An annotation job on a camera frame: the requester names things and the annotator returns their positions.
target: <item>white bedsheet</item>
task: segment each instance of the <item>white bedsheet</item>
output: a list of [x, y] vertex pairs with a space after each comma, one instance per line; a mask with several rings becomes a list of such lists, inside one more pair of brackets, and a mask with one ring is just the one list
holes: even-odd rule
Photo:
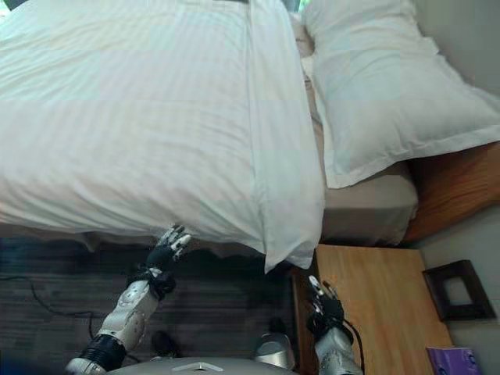
[[310, 264], [323, 183], [279, 0], [30, 0], [0, 26], [0, 222]]

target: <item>dark carpet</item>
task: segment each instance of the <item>dark carpet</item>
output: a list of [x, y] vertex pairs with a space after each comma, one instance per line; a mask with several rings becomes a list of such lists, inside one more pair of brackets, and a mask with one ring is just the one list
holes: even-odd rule
[[[0, 239], [0, 277], [30, 277], [37, 293], [64, 312], [110, 313], [125, 288], [127, 272], [148, 249], [103, 245], [96, 253], [71, 241]], [[219, 259], [206, 250], [186, 254], [173, 266], [177, 287], [160, 302], [142, 343], [131, 354], [153, 356], [150, 337], [165, 330], [185, 356], [248, 358], [269, 319], [285, 322], [292, 342], [291, 282], [263, 274], [263, 260]], [[94, 333], [102, 319], [94, 319]], [[0, 282], [0, 350], [61, 368], [89, 342], [88, 320], [53, 316], [35, 302], [23, 280]], [[133, 363], [126, 359], [125, 364]]]

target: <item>wooden nightstand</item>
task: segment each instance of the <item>wooden nightstand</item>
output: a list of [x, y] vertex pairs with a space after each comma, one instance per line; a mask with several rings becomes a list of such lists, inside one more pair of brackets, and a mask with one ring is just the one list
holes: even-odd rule
[[[320, 245], [318, 276], [337, 287], [346, 319], [362, 338], [366, 374], [432, 375], [426, 347], [451, 347], [422, 276], [418, 250]], [[294, 275], [300, 373], [317, 373], [313, 338], [305, 328], [306, 278]], [[359, 361], [358, 345], [354, 350]]]

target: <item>power cord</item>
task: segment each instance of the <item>power cord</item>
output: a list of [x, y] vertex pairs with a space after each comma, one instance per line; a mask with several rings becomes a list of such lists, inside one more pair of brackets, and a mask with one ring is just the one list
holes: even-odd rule
[[359, 346], [359, 356], [361, 357], [361, 371], [362, 373], [365, 373], [365, 353], [363, 352], [363, 343], [361, 342], [361, 335], [359, 334], [358, 330], [354, 327], [354, 324], [349, 322], [347, 319], [344, 319], [345, 323], [351, 328], [352, 332], [354, 332], [354, 335], [356, 336], [356, 340], [358, 341], [358, 346]]
[[[47, 310], [49, 313], [57, 316], [66, 316], [70, 318], [75, 318], [75, 319], [85, 319], [88, 318], [88, 336], [90, 339], [94, 339], [94, 333], [92, 332], [92, 320], [94, 318], [104, 318], [105, 315], [103, 314], [97, 314], [96, 312], [93, 311], [76, 311], [76, 312], [62, 312], [53, 309], [50, 305], [47, 305], [45, 302], [41, 300], [40, 297], [38, 297], [37, 292], [34, 289], [34, 283], [33, 281], [26, 276], [11, 276], [11, 277], [0, 277], [0, 281], [11, 281], [11, 280], [25, 280], [30, 284], [31, 288], [31, 294], [33, 295], [33, 298], [38, 304], [43, 307], [45, 310]], [[137, 363], [141, 363], [141, 360], [131, 354], [127, 354], [127, 357], [132, 359], [133, 361]]]

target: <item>wooden tabletop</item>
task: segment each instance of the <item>wooden tabletop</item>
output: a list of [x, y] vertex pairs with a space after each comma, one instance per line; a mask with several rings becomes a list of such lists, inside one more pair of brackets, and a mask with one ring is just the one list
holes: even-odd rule
[[[357, 328], [366, 374], [429, 374], [426, 347], [452, 347], [422, 276], [418, 250], [320, 245], [322, 281], [337, 286]], [[358, 345], [354, 349], [359, 361]]]

